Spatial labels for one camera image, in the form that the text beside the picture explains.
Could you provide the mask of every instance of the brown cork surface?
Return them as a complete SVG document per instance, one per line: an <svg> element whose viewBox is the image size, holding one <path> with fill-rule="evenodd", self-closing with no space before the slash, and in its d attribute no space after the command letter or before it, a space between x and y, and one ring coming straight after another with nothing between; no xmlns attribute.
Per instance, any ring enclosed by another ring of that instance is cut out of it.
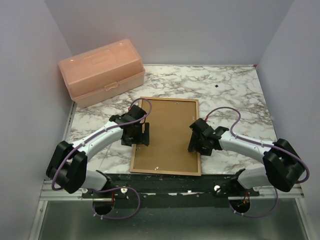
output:
<svg viewBox="0 0 320 240"><path fill-rule="evenodd" d="M201 175L199 153L188 152L192 131L199 118L199 102L194 99L145 97L152 103L146 118L150 123L150 145L133 146L130 171L134 173ZM147 112L149 104L140 102Z"/></svg>

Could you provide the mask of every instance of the white wall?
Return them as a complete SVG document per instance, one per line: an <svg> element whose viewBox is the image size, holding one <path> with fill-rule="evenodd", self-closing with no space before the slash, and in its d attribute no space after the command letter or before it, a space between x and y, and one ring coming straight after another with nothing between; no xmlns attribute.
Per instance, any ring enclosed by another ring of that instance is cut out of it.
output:
<svg viewBox="0 0 320 240"><path fill-rule="evenodd" d="M27 239L71 100L57 62L71 55L43 0L0 2L0 238Z"/></svg>
<svg viewBox="0 0 320 240"><path fill-rule="evenodd" d="M320 1L296 0L257 67L277 136L308 164L302 184L320 236Z"/></svg>
<svg viewBox="0 0 320 240"><path fill-rule="evenodd" d="M146 64L257 64L293 0L45 0L76 55L130 38Z"/></svg>

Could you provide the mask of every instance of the orange plastic box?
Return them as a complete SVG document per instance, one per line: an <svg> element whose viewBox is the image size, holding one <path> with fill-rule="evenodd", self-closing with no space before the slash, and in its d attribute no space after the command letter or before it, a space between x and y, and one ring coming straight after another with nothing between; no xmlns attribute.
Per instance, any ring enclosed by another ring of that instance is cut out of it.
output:
<svg viewBox="0 0 320 240"><path fill-rule="evenodd" d="M129 39L59 62L70 97L85 108L144 84L142 59Z"/></svg>

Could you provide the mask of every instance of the marble countertop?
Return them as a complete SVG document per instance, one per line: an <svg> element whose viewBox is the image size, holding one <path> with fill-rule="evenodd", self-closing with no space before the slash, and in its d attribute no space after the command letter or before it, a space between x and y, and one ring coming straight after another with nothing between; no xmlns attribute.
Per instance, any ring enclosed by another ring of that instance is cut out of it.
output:
<svg viewBox="0 0 320 240"><path fill-rule="evenodd" d="M102 127L111 115L127 111L130 103L141 96L198 99L199 116L217 107L229 106L242 114L235 131L261 140L276 140L265 98L253 66L145 66L144 85L87 108L76 108L70 142ZM213 114L208 122L213 128L230 127L237 119L231 110ZM105 173L130 173L132 148L115 142L94 156L88 170ZM230 151L213 151L201 156L202 174L234 174L242 168L261 163Z"/></svg>

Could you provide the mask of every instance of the purple cable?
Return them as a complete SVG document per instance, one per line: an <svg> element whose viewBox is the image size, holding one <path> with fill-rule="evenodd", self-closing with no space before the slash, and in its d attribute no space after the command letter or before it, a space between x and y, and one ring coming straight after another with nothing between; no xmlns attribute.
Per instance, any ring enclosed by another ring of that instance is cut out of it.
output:
<svg viewBox="0 0 320 240"><path fill-rule="evenodd" d="M91 137L89 137L87 140L84 141L85 144L87 144L89 141L91 141L92 139L94 139L95 137L99 136L100 134L102 133L105 133L111 129L114 129L114 128L117 128L117 127L123 127L123 126L126 126L126 125L131 125L131 124L135 124L135 123L139 123L141 122L143 119L145 119L146 117L149 116L149 114L151 113L151 110L152 110L152 104L151 102L146 99L146 98L143 98L143 97L139 97L137 98L136 100L134 100L130 107L132 107L132 105L139 101L139 100L143 100L143 101L147 101L150 108L149 108L149 111L147 112L146 115L144 115L143 117L137 119L137 120L134 120L134 121L129 121L129 122L126 122L126 123L121 123L121 124L118 124L118 125L113 125L113 126L110 126L110 127L107 127L106 129L103 129L101 131L98 131L96 132L94 135L92 135ZM58 167L58 169L56 170L54 176L53 176L53 179L52 179L52 184L51 184L51 188L52 190L54 191L58 191L58 190L62 190L63 188L62 187L55 187L55 183L57 181L57 178L58 178L58 175L61 171L61 169L63 168L63 166L65 165L65 163L67 162L67 160L72 156L72 154L77 151L80 147L82 147L82 144L79 144L78 146L76 146L74 149L71 150L71 152L69 152L69 154L63 159L63 161L61 162L60 166Z"/></svg>
<svg viewBox="0 0 320 240"><path fill-rule="evenodd" d="M139 193L132 187L129 187L129 186L119 186L119 187L115 187L115 188L111 188L111 189L108 189L108 190L94 190L94 189L91 189L93 192L95 193L100 193L100 194L103 194L103 193L108 193L108 192L113 192L115 190L119 190L119 189L129 189L129 190L132 190L137 198L138 198L138 205L135 209L135 211L133 213L131 213L130 215L128 216L120 216L120 217L114 217L114 216L106 216L106 215L99 215L96 213L96 205L94 204L93 207L92 207L92 210L94 211L94 214L101 217L101 218L104 218L104 219L111 219L111 220L124 220L124 219L129 219L131 218L132 216L134 216L138 211L139 211L139 208L140 208L140 204L141 204L141 200L140 200L140 196L139 196Z"/></svg>
<svg viewBox="0 0 320 240"><path fill-rule="evenodd" d="M242 140L242 141L245 141L245 142L248 142L248 143L251 143L251 144L256 144L256 145L259 145L259 146L262 145L262 144L261 144L260 142L258 142L258 141L254 141L254 140L251 140L251 139L247 139L247 138L245 138L245 137L238 136L238 135L236 135L236 134L234 133L234 127L235 127L236 124L240 121L240 119L241 119L241 113L240 113L237 109L235 109L235 108L233 108L233 107L230 107L230 106L217 107L217 108L213 109L212 111L210 111L210 112L206 115L205 121L208 120L210 114L212 114L213 112L215 112L215 111L217 111L217 110L220 110L220 109L230 109L230 110L235 111L235 112L238 114L237 120L236 120L236 121L232 124L232 126L230 127L230 133L231 133L235 138L238 138L238 139L240 139L240 140ZM308 168L308 166L305 164L305 162L302 161L298 156L296 156L296 155L292 154L291 152L289 152L289 151L287 151L287 150L285 150L285 149L282 149L282 148L280 148L280 147L278 147L278 146L274 146L274 145L271 145L271 144L263 144L263 146L266 146L266 147L269 147L269 148L273 148L273 149L277 149L277 150L279 150L279 151L281 151L281 152L283 152L283 153L285 153L285 154L288 154L290 157L295 158L295 159L304 167L305 172L306 172L305 178L302 179L302 180L300 180L300 181L297 181L297 182L296 182L297 184L304 183L304 182L306 182L306 181L309 179L309 177L310 177L309 168ZM275 189L275 195L276 195L276 202L275 202L275 205L273 206L273 208L272 208L268 213L263 214L263 215L256 215L256 216L254 216L254 215L248 215L248 214L242 214L242 213L237 212L237 211L236 211L235 213L238 214L238 215L240 215L240 216L244 216L244 217L248 217L248 218L263 218L263 217L266 217L266 216L272 214L272 213L276 210L276 208L277 208L277 206L278 206L278 204L279 204L278 191L277 191L276 188L274 188L274 189ZM234 208L231 206L230 203L229 203L229 206L230 206L230 208L231 208L233 211L235 211Z"/></svg>
<svg viewBox="0 0 320 240"><path fill-rule="evenodd" d="M229 106L217 107L217 108L213 109L212 111L210 111L210 112L207 114L207 116L205 117L205 120L208 119L208 117L209 117L210 114L212 114L213 112L215 112L215 111L217 111L217 110L219 110L219 109L231 109L231 110L235 111L235 112L238 114L238 119L237 119L237 120L232 124L232 126L230 127L230 133L231 133L235 138L240 139L240 140L245 141L245 142L248 142L248 143L251 143L251 144L256 144L256 145L261 146L261 143L258 142L258 141L254 141L254 140L251 140L251 139L247 139L247 138L245 138L245 137L238 136L238 135L236 135L236 134L234 133L234 127L235 127L236 124L240 121L240 119L241 119L241 113L240 113L237 109L235 109L235 108L233 108L233 107L229 107ZM302 161L301 158L299 158L298 156L296 156L296 155L292 154L291 152L289 152L289 151L287 151L287 150L285 150L285 149L282 149L281 147L278 147L278 146L274 146L274 145L271 145L271 144L263 144L263 146L269 147L269 148L273 148L273 149L277 149L277 150L279 150L279 151L281 151L281 152L289 155L290 157L296 159L296 160L303 166L303 168L305 169L305 173L306 173L306 174L305 174L304 179L296 182L297 184L304 183L304 182L306 182L306 181L309 179L309 177L310 177L310 170L309 170L308 166L305 164L305 162Z"/></svg>
<svg viewBox="0 0 320 240"><path fill-rule="evenodd" d="M265 214L261 214L261 215L250 215L250 214L245 214L245 213L240 213L240 212L237 212L231 205L231 203L229 202L229 207L232 209L232 211L239 215L239 216L242 216L242 217L246 217L246 218L251 218L251 219L257 219L257 218L263 218L263 217L266 217L266 216L269 216L270 214L273 214L277 208L277 206L279 205L279 195L278 195L278 191L276 188L274 188L274 191L275 191L275 204L273 206L273 208L265 213Z"/></svg>

